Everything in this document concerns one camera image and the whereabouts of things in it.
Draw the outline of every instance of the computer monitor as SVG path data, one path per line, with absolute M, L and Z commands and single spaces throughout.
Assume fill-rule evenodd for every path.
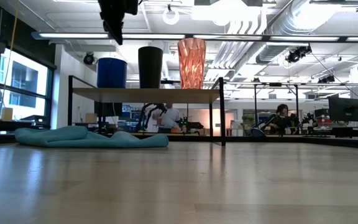
M 358 121 L 358 99 L 329 97 L 329 117 L 333 121 Z
M 99 104 L 94 102 L 94 113 L 99 115 Z M 102 116 L 122 116 L 122 103 L 103 103 L 103 114 Z

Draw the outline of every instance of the teal fabric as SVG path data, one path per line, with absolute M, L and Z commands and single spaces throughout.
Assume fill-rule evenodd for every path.
M 56 130 L 20 128 L 15 131 L 15 138 L 21 144 L 40 147 L 140 148 L 166 147 L 169 143 L 164 134 L 140 140 L 129 133 L 119 131 L 108 138 L 89 132 L 83 126 L 68 126 Z

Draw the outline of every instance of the wooden tabletop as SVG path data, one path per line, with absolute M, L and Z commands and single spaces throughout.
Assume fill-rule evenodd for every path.
M 74 88 L 73 93 L 102 103 L 213 103 L 219 90 Z

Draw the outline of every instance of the black vase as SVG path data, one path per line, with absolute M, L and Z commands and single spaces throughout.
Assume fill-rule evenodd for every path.
M 139 49 L 140 88 L 160 88 L 163 51 L 158 47 Z

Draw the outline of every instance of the orange vase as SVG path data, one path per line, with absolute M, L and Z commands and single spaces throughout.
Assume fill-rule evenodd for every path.
M 182 89 L 202 89 L 204 83 L 205 40 L 179 41 L 180 83 Z

